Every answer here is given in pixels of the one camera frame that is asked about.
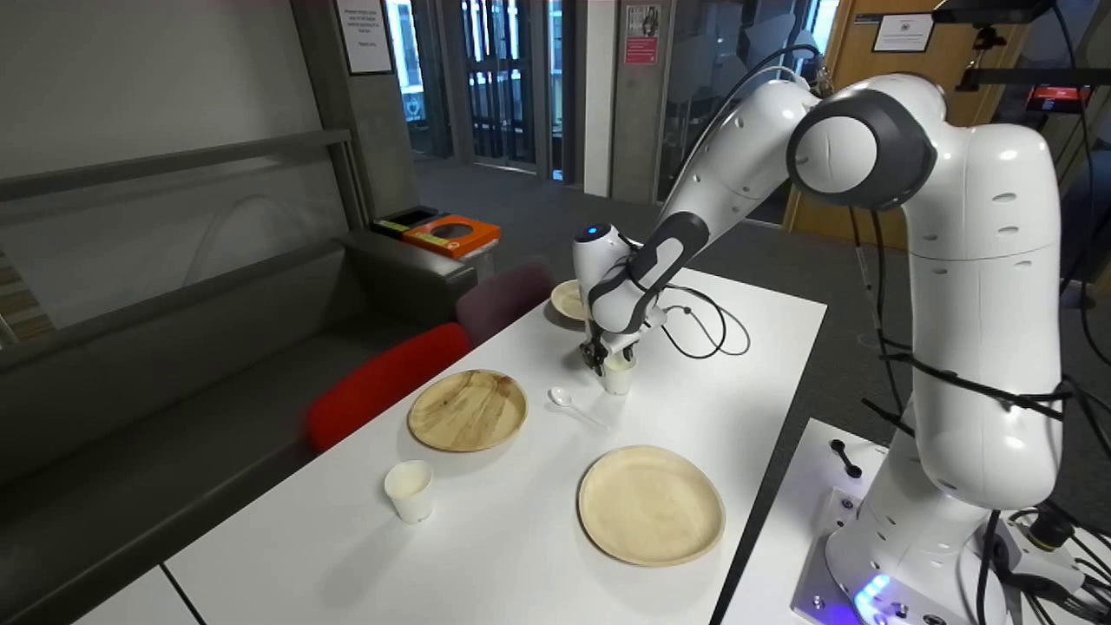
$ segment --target round wooden plate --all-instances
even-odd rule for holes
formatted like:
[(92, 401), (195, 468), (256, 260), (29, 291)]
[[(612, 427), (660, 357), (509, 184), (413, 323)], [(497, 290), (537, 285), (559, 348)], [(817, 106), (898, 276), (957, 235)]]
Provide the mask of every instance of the round wooden plate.
[(667, 449), (618, 449), (579, 480), (579, 524), (612, 558), (676, 565), (722, 534), (719, 490)]
[(559, 281), (549, 298), (559, 318), (578, 323), (592, 321), (579, 281)]
[(528, 401), (509, 375), (458, 373), (418, 395), (409, 434), (428, 449), (474, 454), (514, 438), (523, 412)]

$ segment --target white wall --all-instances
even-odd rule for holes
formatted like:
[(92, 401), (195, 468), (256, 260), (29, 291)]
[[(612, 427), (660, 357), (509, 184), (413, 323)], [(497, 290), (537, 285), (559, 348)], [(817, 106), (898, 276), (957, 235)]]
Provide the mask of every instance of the white wall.
[(612, 194), (618, 0), (587, 0), (585, 194)]
[[(287, 0), (0, 0), (0, 182), (315, 129)], [(340, 231), (323, 153), (0, 203), (55, 327)]]
[(321, 129), (287, 0), (5, 0), (0, 182)]

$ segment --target humanoid robot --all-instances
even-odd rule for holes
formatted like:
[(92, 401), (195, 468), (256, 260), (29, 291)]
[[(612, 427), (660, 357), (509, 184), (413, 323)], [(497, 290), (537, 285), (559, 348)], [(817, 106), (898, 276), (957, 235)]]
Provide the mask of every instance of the humanoid robot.
[(828, 102), (771, 81), (717, 121), (644, 246), (592, 225), (578, 276), (592, 357), (630, 357), (667, 281), (778, 184), (853, 208), (903, 208), (913, 393), (853, 522), (824, 540), (861, 621), (1012, 621), (980, 590), (993, 510), (1042, 503), (1060, 471), (1060, 189), (1038, 131), (956, 129), (921, 77), (874, 77)]

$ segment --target wooden plate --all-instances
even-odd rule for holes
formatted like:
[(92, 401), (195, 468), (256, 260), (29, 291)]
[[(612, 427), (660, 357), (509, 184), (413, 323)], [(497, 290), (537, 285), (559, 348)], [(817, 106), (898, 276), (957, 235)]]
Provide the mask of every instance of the wooden plate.
[(549, 298), (559, 318), (578, 323), (592, 321), (579, 281), (559, 281)]
[(509, 375), (458, 373), (418, 395), (409, 434), (428, 449), (474, 454), (514, 438), (523, 412), (528, 401)]
[(579, 524), (612, 558), (674, 565), (722, 534), (719, 490), (667, 449), (618, 449), (579, 480)]

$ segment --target floor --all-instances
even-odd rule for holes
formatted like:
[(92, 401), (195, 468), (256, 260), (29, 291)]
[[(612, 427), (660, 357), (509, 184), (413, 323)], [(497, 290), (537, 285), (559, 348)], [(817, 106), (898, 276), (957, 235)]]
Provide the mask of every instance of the floor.
[[(572, 279), (568, 245), (585, 223), (612, 223), (630, 235), (647, 235), (660, 216), (658, 206), (587, 198), (568, 184), (458, 167), (452, 159), (418, 159), (418, 189), (421, 203), (430, 208), (501, 223), (504, 240), (493, 252), (497, 268), (537, 259), (557, 279)], [(906, 260), (898, 255), (889, 255), (884, 260), (884, 333), (909, 337)], [(874, 344), (873, 291), (880, 279), (873, 252), (857, 255), (843, 245), (801, 240), (767, 223), (743, 223), (695, 259), (692, 268), (828, 304), (828, 327), (809, 363), (798, 409), (861, 438), (889, 441), (894, 427), (861, 404), (897, 404)], [(1065, 373), (1108, 395), (1108, 370), (1083, 348), (1078, 321), (1078, 314), (1063, 314)], [(1097, 309), (1089, 323), (1097, 337), (1111, 337), (1108, 314)], [(906, 373), (897, 373), (897, 386), (898, 395), (906, 395)], [(1063, 480), (1052, 499), (1083, 524), (1111, 532), (1111, 490), (1094, 490), (1102, 477), (1111, 477), (1111, 463), (1078, 412), (1065, 422), (1063, 458)]]

